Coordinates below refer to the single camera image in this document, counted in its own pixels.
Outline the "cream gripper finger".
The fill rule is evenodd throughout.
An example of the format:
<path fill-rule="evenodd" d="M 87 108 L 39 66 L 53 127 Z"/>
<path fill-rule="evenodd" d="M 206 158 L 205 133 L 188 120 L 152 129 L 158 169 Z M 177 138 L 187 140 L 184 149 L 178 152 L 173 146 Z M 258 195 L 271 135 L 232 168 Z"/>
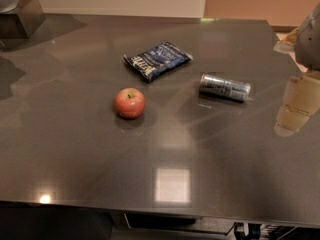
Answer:
<path fill-rule="evenodd" d="M 320 72 L 308 71 L 287 82 L 275 132 L 282 137 L 297 133 L 320 109 Z"/>

